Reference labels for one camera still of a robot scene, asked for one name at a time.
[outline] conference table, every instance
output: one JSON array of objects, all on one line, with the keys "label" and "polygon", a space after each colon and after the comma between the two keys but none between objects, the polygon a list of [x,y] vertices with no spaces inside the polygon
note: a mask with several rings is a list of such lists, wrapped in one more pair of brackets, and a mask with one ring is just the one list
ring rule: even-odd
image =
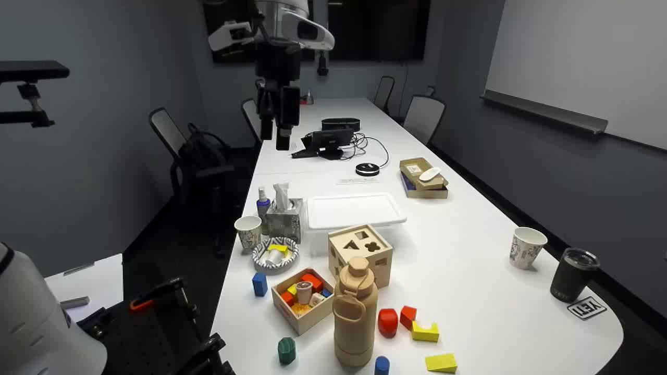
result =
[{"label": "conference table", "polygon": [[[348,161],[293,158],[293,152],[303,149],[301,137],[322,130],[322,119],[327,116],[360,119],[360,131],[388,148],[390,162],[377,178],[354,172],[359,162],[385,161],[375,141],[369,141],[364,155]],[[418,156],[449,180],[449,198],[406,198],[398,162]],[[611,308],[580,320],[568,304],[550,295],[558,260],[547,249],[533,268],[512,267],[509,249],[518,222],[364,98],[318,99],[303,106],[289,152],[275,149],[275,140],[263,141],[245,217],[256,215],[258,188],[274,194],[274,184],[289,184],[289,196],[305,203],[318,196],[390,194],[406,220],[380,229],[395,245],[395,262],[390,285],[380,289],[377,308],[401,312],[402,307],[418,307],[420,323],[438,323],[439,341],[412,341],[405,327],[398,327],[396,338],[375,331],[372,362],[357,370],[345,369],[333,355],[333,314],[297,336],[274,307],[272,291],[255,295],[256,268],[235,239],[211,333],[228,341],[222,358],[239,375],[374,372],[377,357],[390,360],[392,375],[418,375],[427,372],[426,357],[434,355],[454,355],[459,375],[590,375],[599,372],[624,341],[624,327]],[[309,233],[307,224],[303,227],[297,265],[266,275],[270,287],[307,267],[330,284],[335,282],[322,241],[312,239],[314,233]],[[585,287],[582,298],[588,295],[607,307]],[[287,367],[278,358],[282,338],[297,341],[297,360]]]}]

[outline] paper cup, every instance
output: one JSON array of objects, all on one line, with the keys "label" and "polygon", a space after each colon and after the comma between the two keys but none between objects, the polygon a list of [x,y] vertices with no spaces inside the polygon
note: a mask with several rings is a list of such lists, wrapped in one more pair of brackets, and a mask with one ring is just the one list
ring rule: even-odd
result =
[{"label": "paper cup", "polygon": [[519,268],[530,268],[547,244],[549,239],[543,231],[518,227],[509,260]]},{"label": "paper cup", "polygon": [[234,229],[241,239],[241,253],[252,253],[263,239],[263,220],[258,217],[241,217],[234,222]]}]

